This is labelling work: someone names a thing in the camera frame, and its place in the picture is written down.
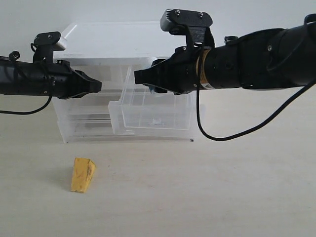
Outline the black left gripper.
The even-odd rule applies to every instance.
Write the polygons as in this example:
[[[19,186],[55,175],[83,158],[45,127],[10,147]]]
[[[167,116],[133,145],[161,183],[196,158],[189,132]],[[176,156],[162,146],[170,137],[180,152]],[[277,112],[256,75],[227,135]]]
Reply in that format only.
[[[74,70],[66,61],[60,64],[39,62],[43,73],[43,85],[39,96],[52,96],[59,99],[82,98],[89,93],[102,90],[102,83],[82,71]]]

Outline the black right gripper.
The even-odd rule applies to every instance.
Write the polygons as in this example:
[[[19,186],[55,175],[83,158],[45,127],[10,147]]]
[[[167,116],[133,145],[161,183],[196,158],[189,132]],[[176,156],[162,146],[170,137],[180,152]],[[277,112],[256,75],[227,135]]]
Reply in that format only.
[[[143,84],[155,93],[189,94],[212,89],[203,72],[209,49],[179,47],[169,59],[156,59],[149,68],[134,71],[135,84]]]

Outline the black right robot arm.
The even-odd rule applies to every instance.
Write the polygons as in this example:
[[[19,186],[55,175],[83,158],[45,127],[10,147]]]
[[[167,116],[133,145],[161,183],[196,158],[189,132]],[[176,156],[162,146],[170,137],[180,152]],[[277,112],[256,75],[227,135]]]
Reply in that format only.
[[[220,47],[178,48],[170,58],[134,72],[136,84],[175,94],[196,89],[287,89],[315,80],[315,22],[253,32]]]

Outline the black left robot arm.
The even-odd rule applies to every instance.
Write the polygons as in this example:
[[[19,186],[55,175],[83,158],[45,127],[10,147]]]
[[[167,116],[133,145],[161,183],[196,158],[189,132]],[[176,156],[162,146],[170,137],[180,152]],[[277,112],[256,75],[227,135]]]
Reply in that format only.
[[[98,93],[102,83],[68,61],[58,63],[21,62],[15,64],[8,57],[0,58],[0,93],[5,95],[53,96],[59,99],[82,98]]]

